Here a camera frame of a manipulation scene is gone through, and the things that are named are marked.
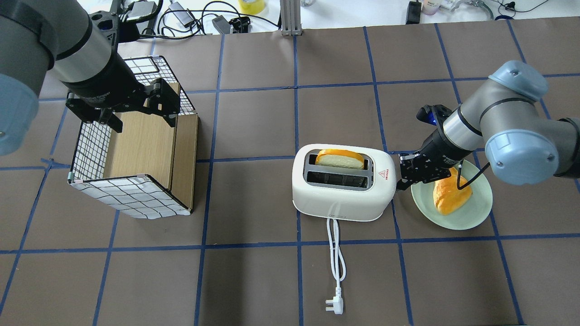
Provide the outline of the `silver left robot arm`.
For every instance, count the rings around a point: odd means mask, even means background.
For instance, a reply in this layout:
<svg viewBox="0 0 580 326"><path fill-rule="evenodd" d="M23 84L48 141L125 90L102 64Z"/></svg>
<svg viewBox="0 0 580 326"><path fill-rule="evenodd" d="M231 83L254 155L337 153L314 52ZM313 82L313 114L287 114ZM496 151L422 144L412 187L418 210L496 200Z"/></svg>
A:
<svg viewBox="0 0 580 326"><path fill-rule="evenodd" d="M116 113L137 111L176 126L179 94L161 78L139 83L117 52L119 43L141 37L141 19L126 19L120 1L96 13L76 0L3 0L0 8L1 155L22 145L50 70L68 88L66 106L83 123L120 133Z"/></svg>

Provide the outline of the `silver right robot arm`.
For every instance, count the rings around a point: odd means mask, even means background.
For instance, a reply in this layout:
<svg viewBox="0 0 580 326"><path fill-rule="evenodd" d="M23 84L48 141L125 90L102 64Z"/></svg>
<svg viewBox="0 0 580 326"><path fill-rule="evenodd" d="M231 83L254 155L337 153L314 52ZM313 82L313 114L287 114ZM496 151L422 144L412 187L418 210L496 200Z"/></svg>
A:
<svg viewBox="0 0 580 326"><path fill-rule="evenodd" d="M579 120L539 116L535 103L547 93L547 80L521 61L503 64L455 110L425 105L416 118L435 130L411 154L400 154L396 189L431 183L462 169L480 145L488 167L505 183L537 184L552 176L578 179Z"/></svg>

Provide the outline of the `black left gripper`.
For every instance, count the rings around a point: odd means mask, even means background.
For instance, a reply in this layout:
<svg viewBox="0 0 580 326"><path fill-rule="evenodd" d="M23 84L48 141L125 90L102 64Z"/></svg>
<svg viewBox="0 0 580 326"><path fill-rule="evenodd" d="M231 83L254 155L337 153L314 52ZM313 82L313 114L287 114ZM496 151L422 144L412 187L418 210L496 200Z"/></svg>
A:
<svg viewBox="0 0 580 326"><path fill-rule="evenodd" d="M180 113L179 92L163 78L156 78L146 86L138 82L136 89L112 104L91 104L88 99L80 98L69 91L65 105L81 122L107 125L116 133L122 133L123 129L122 120L116 113L153 114L162 117L171 128L176 127Z"/></svg>

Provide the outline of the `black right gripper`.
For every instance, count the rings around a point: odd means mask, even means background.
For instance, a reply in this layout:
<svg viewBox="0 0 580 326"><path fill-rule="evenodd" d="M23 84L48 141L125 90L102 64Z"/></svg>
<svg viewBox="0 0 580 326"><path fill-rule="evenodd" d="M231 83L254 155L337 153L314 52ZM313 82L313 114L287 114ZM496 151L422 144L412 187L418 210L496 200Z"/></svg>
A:
<svg viewBox="0 0 580 326"><path fill-rule="evenodd" d="M411 184L431 183L450 177L449 169L464 159L464 149L435 130L413 153L398 154L401 178L396 191L405 191Z"/></svg>

